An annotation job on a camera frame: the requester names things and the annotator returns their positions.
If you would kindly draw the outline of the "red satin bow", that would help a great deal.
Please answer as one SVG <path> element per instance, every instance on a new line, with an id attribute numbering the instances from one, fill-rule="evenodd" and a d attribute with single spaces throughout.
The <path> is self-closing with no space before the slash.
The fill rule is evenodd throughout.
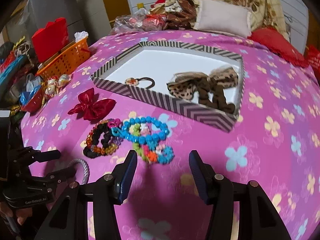
<path id="1" fill-rule="evenodd" d="M 98 97 L 93 87 L 80 93 L 79 103 L 68 111 L 68 115 L 77 114 L 91 122 L 103 120 L 114 109 L 116 100 L 109 98 L 99 100 Z"/>

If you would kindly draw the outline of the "leopard print bow scrunchie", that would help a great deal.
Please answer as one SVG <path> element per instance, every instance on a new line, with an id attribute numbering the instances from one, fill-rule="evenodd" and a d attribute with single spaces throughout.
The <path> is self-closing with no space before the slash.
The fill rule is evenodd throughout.
<path id="1" fill-rule="evenodd" d="M 167 83 L 167 89 L 172 96 L 189 101 L 197 92 L 199 104 L 232 114 L 235 111 L 235 105 L 226 101 L 224 90 L 236 87 L 238 81 L 238 74 L 233 67 L 223 66 L 212 70 L 209 74 L 177 73 L 174 80 Z"/>

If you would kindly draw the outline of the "pink floral bedsheet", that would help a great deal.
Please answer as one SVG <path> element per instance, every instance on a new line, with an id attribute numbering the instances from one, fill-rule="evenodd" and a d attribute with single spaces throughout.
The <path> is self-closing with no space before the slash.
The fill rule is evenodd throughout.
<path id="1" fill-rule="evenodd" d="M 131 33 L 101 38 L 95 54 L 41 113 L 21 122 L 25 145 L 58 149 L 61 158 L 35 163 L 33 175 L 62 169 L 83 156 L 92 124 L 68 112 L 93 87 L 90 76 L 118 53 L 143 41 L 205 44 L 242 55 L 245 91 L 231 132 L 195 122 L 142 102 L 98 90 L 116 100 L 111 118 L 152 116 L 168 125 L 175 157 L 168 165 L 138 162 L 130 194 L 116 207 L 122 239 L 204 239 L 211 209 L 199 198 L 188 155 L 232 181 L 256 180 L 279 212 L 292 239 L 308 239 L 319 225 L 319 87 L 311 69 L 294 67 L 250 40 L 197 31 Z"/>

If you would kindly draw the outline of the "wrapped candy ball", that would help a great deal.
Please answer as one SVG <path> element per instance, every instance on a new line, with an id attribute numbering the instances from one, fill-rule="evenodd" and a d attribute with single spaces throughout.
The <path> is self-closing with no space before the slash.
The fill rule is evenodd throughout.
<path id="1" fill-rule="evenodd" d="M 71 76 L 68 74 L 62 74 L 58 79 L 58 87 L 65 87 L 71 81 Z"/>
<path id="2" fill-rule="evenodd" d="M 49 79 L 45 89 L 45 95 L 49 98 L 56 96 L 58 93 L 58 81 L 57 79 Z"/>

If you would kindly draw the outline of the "orange plastic basket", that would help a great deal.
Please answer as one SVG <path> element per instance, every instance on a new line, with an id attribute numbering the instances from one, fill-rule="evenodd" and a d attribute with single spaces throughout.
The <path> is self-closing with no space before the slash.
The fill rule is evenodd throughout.
<path id="1" fill-rule="evenodd" d="M 70 43 L 66 49 L 63 48 L 61 53 L 55 55 L 52 61 L 37 71 L 36 76 L 46 80 L 52 76 L 71 75 L 76 68 L 90 58 L 91 52 L 87 39 L 88 37 L 85 37 L 78 42 Z"/>

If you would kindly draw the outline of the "striped hexagonal white tray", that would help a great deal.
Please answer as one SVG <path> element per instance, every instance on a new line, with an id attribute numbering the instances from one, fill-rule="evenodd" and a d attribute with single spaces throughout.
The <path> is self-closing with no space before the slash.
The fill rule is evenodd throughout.
<path id="1" fill-rule="evenodd" d="M 223 66 L 232 66 L 239 77 L 238 85 L 224 92 L 226 101 L 235 105 L 232 114 L 199 104 L 198 95 L 189 101 L 172 96 L 167 89 L 167 83 L 177 73 L 209 74 Z M 241 107 L 244 64 L 241 55 L 216 47 L 173 41 L 139 42 L 107 61 L 91 79 L 98 88 L 230 132 Z"/>

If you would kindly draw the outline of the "red gift box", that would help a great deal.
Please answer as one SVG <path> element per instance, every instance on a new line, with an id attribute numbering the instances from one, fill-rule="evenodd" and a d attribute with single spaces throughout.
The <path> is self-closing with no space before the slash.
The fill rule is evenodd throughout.
<path id="1" fill-rule="evenodd" d="M 48 22 L 31 37 L 38 61 L 43 63 L 69 44 L 67 21 L 64 17 Z"/>

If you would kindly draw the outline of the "white tissue in basket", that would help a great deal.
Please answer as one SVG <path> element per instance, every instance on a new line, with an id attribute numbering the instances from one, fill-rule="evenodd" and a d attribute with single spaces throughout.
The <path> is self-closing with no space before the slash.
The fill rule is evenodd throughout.
<path id="1" fill-rule="evenodd" d="M 75 42 L 79 42 L 82 39 L 87 38 L 87 37 L 88 37 L 88 32 L 86 32 L 86 31 L 76 32 L 74 34 Z"/>

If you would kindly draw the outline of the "red cushion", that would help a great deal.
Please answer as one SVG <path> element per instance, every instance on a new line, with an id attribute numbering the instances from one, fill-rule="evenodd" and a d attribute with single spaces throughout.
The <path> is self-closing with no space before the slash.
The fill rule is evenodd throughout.
<path id="1" fill-rule="evenodd" d="M 262 44 L 272 53 L 297 67 L 308 68 L 304 56 L 274 28 L 260 28 L 251 33 L 248 39 Z"/>

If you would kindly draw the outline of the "grey refrigerator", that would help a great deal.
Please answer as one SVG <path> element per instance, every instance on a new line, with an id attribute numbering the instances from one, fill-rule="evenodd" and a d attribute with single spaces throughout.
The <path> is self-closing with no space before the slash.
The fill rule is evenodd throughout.
<path id="1" fill-rule="evenodd" d="M 75 33 L 85 30 L 76 0 L 28 0 L 19 24 L 32 37 L 38 29 L 60 17 L 66 19 L 70 40 Z"/>

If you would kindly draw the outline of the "clear plastic bag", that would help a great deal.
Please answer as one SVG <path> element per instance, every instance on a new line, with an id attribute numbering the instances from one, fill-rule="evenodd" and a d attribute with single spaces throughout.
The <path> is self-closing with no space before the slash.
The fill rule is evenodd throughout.
<path id="1" fill-rule="evenodd" d="M 116 17 L 109 35 L 137 31 L 159 31 L 165 26 L 166 20 L 166 14 L 151 14 L 145 8 L 141 8 L 132 15 Z"/>

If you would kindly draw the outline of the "white small pillow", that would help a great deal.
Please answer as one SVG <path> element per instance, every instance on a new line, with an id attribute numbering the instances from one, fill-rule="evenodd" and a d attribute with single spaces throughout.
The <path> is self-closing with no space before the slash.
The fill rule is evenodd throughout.
<path id="1" fill-rule="evenodd" d="M 247 38 L 251 36 L 251 12 L 226 2 L 199 0 L 194 29 Z"/>

